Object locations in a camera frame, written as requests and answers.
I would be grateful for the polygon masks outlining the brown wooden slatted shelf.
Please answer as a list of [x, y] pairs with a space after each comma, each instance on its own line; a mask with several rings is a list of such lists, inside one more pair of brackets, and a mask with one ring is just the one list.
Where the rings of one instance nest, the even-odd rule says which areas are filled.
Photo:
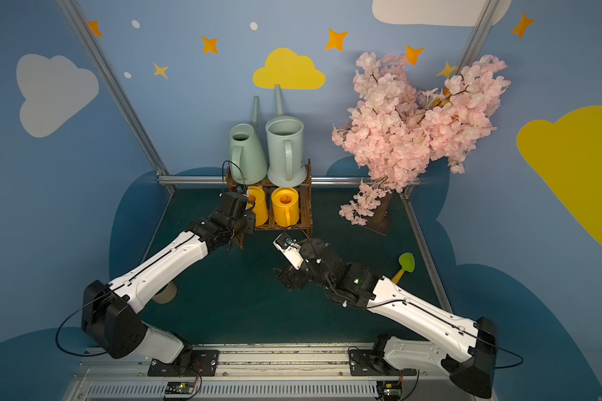
[[[306, 165], [307, 177], [306, 179], [298, 186], [294, 187], [299, 194], [298, 204], [299, 204], [299, 220], [296, 223], [296, 226], [299, 229], [307, 234], [309, 237], [313, 235], [313, 215], [312, 215], [312, 173], [311, 173], [311, 163], [308, 162]], [[231, 168], [230, 167], [222, 167], [222, 183], [227, 186], [230, 191], [239, 192], [241, 189], [241, 184], [232, 177]], [[274, 185], [268, 178], [264, 178], [260, 182], [254, 184], [254, 186], [261, 187], [265, 193], [266, 205], [268, 207], [269, 218], [263, 225], [260, 227], [256, 227], [256, 232], [265, 232], [265, 231], [280, 231], [283, 230], [284, 227], [279, 225], [274, 216], [274, 204], [272, 201], [272, 194], [277, 190], [278, 187]]]

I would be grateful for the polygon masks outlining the mint green watering can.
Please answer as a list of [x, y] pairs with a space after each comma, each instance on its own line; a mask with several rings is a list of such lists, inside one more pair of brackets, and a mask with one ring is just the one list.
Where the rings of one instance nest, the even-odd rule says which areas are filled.
[[239, 184], [261, 182], [268, 172], [268, 162], [258, 135], [259, 97], [254, 96], [253, 119], [250, 124], [232, 127], [229, 133], [229, 160], [232, 178]]

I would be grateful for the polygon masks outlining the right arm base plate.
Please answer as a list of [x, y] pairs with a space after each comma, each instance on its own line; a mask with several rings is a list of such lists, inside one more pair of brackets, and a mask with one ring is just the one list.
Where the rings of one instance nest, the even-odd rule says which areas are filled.
[[374, 355], [371, 349], [349, 347], [347, 354], [352, 376], [401, 377], [404, 374], [409, 377], [418, 376], [417, 369], [404, 369], [402, 371], [395, 369], [383, 357]]

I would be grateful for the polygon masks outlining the large pale blue watering can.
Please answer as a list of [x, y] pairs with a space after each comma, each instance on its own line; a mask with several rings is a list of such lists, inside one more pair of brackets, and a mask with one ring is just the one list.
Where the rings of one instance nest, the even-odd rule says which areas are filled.
[[295, 187], [308, 176], [304, 163], [304, 123], [284, 114], [280, 85], [275, 85], [275, 96], [277, 115], [265, 125], [268, 179], [277, 187]]

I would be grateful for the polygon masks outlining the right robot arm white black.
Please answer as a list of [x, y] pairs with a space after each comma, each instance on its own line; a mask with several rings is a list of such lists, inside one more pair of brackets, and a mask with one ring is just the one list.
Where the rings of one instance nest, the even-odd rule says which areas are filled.
[[394, 369], [437, 367], [459, 389], [481, 399], [493, 395], [498, 356], [498, 326], [486, 317], [457, 316], [400, 288], [389, 277], [341, 259], [329, 243], [317, 238], [298, 242], [282, 233], [274, 246], [288, 260], [279, 281], [289, 291], [312, 282], [342, 307], [372, 312], [429, 340], [430, 350], [416, 350], [394, 336], [380, 337], [372, 355]]

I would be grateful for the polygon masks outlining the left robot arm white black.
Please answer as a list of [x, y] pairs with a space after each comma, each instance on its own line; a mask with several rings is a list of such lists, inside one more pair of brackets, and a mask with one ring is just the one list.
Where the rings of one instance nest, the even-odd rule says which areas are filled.
[[209, 217], [191, 222], [140, 266], [108, 283], [96, 280], [88, 285], [82, 331], [113, 359], [135, 354], [185, 369], [192, 363], [191, 347], [176, 335], [142, 322], [138, 313], [191, 265], [236, 235], [252, 233], [255, 224], [254, 203], [247, 195], [222, 193]]

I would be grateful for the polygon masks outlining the yellow watering can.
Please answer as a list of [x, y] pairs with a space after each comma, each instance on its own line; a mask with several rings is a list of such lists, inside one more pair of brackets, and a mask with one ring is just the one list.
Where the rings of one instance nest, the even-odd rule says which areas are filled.
[[247, 196], [252, 203], [249, 206], [254, 210], [256, 227], [263, 226], [269, 219], [266, 194], [263, 188], [251, 185], [247, 189]]
[[294, 188], [278, 188], [271, 195], [274, 220], [280, 227], [291, 227], [299, 222], [299, 193]]

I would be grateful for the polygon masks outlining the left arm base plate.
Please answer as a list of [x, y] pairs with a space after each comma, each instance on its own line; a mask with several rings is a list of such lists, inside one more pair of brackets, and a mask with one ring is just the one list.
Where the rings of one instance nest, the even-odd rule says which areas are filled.
[[185, 348], [170, 364], [153, 359], [149, 377], [213, 377], [217, 370], [218, 350]]

